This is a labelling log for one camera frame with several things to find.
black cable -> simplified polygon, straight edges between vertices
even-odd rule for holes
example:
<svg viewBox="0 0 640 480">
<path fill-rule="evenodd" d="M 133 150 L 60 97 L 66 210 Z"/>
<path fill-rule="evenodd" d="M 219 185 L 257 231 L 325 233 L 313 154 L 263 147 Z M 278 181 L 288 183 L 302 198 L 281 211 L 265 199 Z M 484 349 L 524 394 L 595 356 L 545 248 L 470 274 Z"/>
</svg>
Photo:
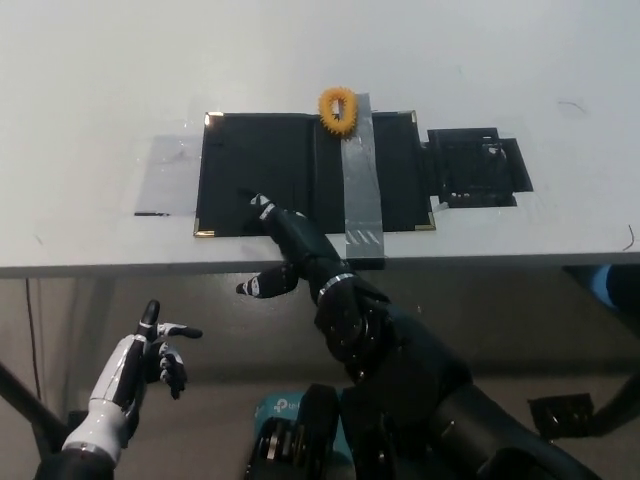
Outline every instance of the black cable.
<svg viewBox="0 0 640 480">
<path fill-rule="evenodd" d="M 31 285 L 29 279 L 25 278 L 27 294 L 27 314 L 29 316 L 29 330 L 31 331 L 31 362 L 33 363 L 33 376 L 36 380 L 36 396 L 42 400 L 42 389 L 40 388 L 40 374 L 38 373 L 38 358 L 36 356 L 36 331 L 33 326 L 33 308 L 31 306 Z"/>
</svg>

black mat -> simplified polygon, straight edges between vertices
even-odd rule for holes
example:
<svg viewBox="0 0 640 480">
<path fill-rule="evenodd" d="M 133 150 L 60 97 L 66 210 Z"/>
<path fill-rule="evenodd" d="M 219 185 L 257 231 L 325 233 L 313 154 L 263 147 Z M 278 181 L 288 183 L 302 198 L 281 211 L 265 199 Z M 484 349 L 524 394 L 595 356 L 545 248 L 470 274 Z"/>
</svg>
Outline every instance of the black mat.
<svg viewBox="0 0 640 480">
<path fill-rule="evenodd" d="M 344 232 L 340 139 L 317 115 L 225 114 L 205 127 L 198 232 L 261 235 L 239 189 L 262 192 L 313 219 L 325 233 Z M 411 112 L 374 113 L 376 165 L 386 232 L 429 228 L 431 205 L 424 147 Z"/>
</svg>

orange ring toy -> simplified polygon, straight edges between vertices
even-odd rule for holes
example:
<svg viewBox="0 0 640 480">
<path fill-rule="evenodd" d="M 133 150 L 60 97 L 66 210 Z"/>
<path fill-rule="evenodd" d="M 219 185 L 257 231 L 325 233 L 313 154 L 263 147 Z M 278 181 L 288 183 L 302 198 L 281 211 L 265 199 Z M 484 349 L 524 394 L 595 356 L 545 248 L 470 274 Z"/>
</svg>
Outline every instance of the orange ring toy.
<svg viewBox="0 0 640 480">
<path fill-rule="evenodd" d="M 342 115 L 336 118 L 333 104 L 342 105 Z M 356 126 L 358 100 L 356 94 L 348 88 L 333 87 L 325 90 L 318 100 L 320 121 L 334 135 L 348 135 Z"/>
</svg>

gray wall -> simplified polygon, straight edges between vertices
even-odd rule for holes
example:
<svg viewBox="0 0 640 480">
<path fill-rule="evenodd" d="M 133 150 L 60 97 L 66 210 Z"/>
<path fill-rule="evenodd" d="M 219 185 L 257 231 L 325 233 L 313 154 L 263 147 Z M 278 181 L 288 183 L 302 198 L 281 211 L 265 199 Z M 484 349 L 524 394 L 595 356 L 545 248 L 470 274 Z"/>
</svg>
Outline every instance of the gray wall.
<svg viewBox="0 0 640 480">
<path fill-rule="evenodd" d="M 541 385 L 541 379 L 567 376 L 582 382 L 584 391 L 592 390 L 593 378 L 606 378 L 608 390 L 601 391 L 605 401 L 640 360 L 638 340 L 557 269 L 437 268 L 367 277 L 467 359 L 489 388 L 505 378 L 529 378 L 527 385 Z M 345 381 L 313 327 L 308 293 L 301 289 L 262 301 L 237 296 L 235 284 L 245 278 L 32 281 L 45 400 L 57 412 L 86 404 L 104 361 L 117 340 L 132 330 L 148 299 L 161 301 L 161 320 L 205 330 L 199 341 L 177 342 L 192 384 L 180 403 L 168 399 L 164 390 L 151 389 L 139 436 L 125 452 L 122 478 L 158 478 L 148 470 L 141 473 L 139 459 L 157 457 L 155 448 L 166 449 L 163 442 L 171 432 L 179 432 L 183 444 L 194 442 L 191 452 L 200 457 L 183 454 L 180 461 L 215 459 L 224 468 L 239 469 L 243 448 L 250 446 L 250 412 L 263 395 L 304 388 L 310 381 Z M 0 302 L 1 359 L 32 384 L 24 282 L 0 282 Z M 567 393 L 564 380 L 543 383 L 544 394 Z M 520 385 L 503 393 L 523 421 L 530 421 L 525 391 Z M 0 436 L 0 478 L 28 478 L 25 472 L 33 471 L 35 461 L 28 426 L 4 405 L 0 414 L 5 431 L 15 432 Z M 161 425 L 154 419 L 162 419 Z M 203 442 L 218 450 L 203 458 L 197 448 Z M 239 450 L 230 454 L 233 458 L 224 453 L 225 445 Z M 25 452 L 26 459 L 18 455 Z M 198 478 L 215 478 L 202 475 Z"/>
</svg>

teal box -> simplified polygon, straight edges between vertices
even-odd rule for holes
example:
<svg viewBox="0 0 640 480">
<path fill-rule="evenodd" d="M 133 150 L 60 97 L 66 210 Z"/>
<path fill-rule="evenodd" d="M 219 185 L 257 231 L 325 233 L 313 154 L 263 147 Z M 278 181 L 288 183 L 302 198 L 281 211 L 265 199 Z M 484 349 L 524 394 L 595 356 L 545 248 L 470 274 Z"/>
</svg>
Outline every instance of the teal box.
<svg viewBox="0 0 640 480">
<path fill-rule="evenodd" d="M 262 400 L 256 407 L 254 437 L 257 438 L 262 425 L 269 417 L 285 418 L 287 420 L 295 420 L 298 417 L 298 409 L 300 408 L 300 400 L 304 392 L 279 392 L 273 393 Z M 338 431 L 336 439 L 333 442 L 333 459 L 334 464 L 353 464 L 351 451 L 347 445 L 342 428 L 342 420 L 338 422 Z"/>
</svg>

